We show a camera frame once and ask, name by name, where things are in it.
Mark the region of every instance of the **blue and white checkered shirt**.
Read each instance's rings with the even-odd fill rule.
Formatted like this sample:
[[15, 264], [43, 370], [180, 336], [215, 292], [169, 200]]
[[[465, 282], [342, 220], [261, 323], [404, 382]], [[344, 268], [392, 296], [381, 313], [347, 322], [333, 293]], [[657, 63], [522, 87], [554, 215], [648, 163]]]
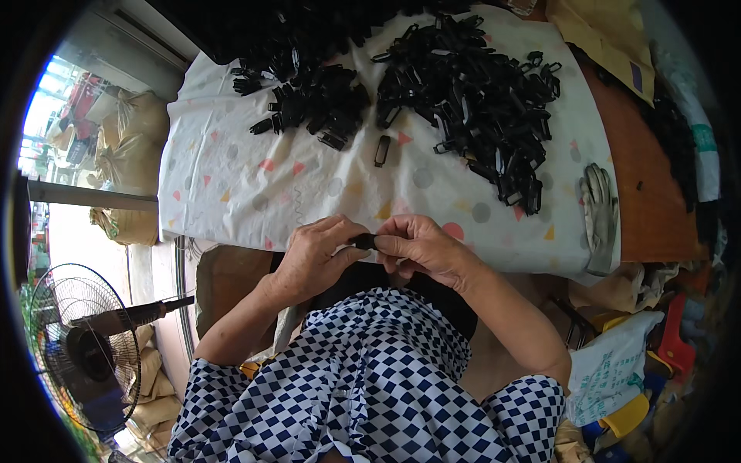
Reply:
[[563, 389], [525, 376], [479, 404], [471, 349], [413, 291], [376, 288], [323, 312], [252, 382], [198, 359], [167, 454], [184, 462], [548, 462]]

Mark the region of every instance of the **red stool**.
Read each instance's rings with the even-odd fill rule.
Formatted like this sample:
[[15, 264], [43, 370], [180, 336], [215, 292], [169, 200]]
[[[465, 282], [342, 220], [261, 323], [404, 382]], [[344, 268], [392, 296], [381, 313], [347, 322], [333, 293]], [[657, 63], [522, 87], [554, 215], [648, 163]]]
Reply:
[[686, 299], [687, 295], [679, 293], [669, 303], [664, 334], [658, 349], [659, 357], [677, 372], [674, 380], [679, 383], [683, 383], [689, 377], [695, 359], [694, 348], [679, 337], [679, 326], [682, 324]]

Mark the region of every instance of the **work glove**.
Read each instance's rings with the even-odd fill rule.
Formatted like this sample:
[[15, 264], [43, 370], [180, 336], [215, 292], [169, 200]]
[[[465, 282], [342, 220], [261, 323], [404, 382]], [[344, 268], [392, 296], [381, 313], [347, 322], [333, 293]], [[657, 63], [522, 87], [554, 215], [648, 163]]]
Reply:
[[617, 198], [612, 194], [607, 170], [600, 169], [594, 163], [584, 169], [579, 186], [584, 201], [587, 242], [591, 250], [587, 273], [607, 276], [611, 272], [612, 250], [617, 234]]

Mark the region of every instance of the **white tablecloth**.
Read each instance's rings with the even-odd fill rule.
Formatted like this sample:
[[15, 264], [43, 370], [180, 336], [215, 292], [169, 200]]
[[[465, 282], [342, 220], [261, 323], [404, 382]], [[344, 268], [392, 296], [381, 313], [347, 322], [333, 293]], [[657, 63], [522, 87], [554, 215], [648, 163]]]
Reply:
[[[375, 107], [351, 143], [337, 152], [319, 143], [305, 124], [275, 135], [248, 129], [269, 117], [270, 88], [240, 97], [229, 66], [201, 53], [186, 73], [178, 100], [170, 103], [170, 137], [159, 176], [159, 221], [163, 233], [283, 251], [295, 227], [344, 213], [374, 231], [392, 214], [431, 216], [452, 236], [501, 271], [574, 276], [589, 257], [578, 181], [596, 162], [614, 169], [602, 120], [586, 80], [555, 26], [522, 21], [499, 8], [478, 5], [485, 39], [500, 53], [525, 60], [532, 50], [563, 68], [562, 95], [547, 106], [553, 140], [545, 143], [542, 209], [525, 216], [496, 199], [496, 187], [472, 173], [454, 153], [438, 156], [437, 130], [404, 109], [389, 130], [375, 127]], [[370, 57], [384, 52], [412, 23], [433, 17], [397, 16], [374, 28], [363, 48], [333, 63], [358, 71], [375, 100], [385, 65]], [[373, 166], [379, 137], [392, 138], [388, 160]], [[619, 225], [614, 266], [620, 256]]]

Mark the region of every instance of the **black pants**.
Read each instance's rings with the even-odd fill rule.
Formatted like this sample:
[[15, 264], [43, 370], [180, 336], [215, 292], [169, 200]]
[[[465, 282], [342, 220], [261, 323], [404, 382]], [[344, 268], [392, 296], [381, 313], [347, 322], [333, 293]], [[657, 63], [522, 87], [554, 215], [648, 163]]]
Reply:
[[[274, 253], [270, 265], [271, 272], [278, 268], [283, 256], [284, 253]], [[313, 299], [309, 310], [324, 310], [353, 294], [390, 285], [383, 265], [356, 262], [344, 271], [337, 283]], [[471, 340], [479, 317], [458, 293], [419, 272], [414, 273], [405, 287], [424, 296], [433, 307], [442, 312], [459, 333], [468, 341]]]

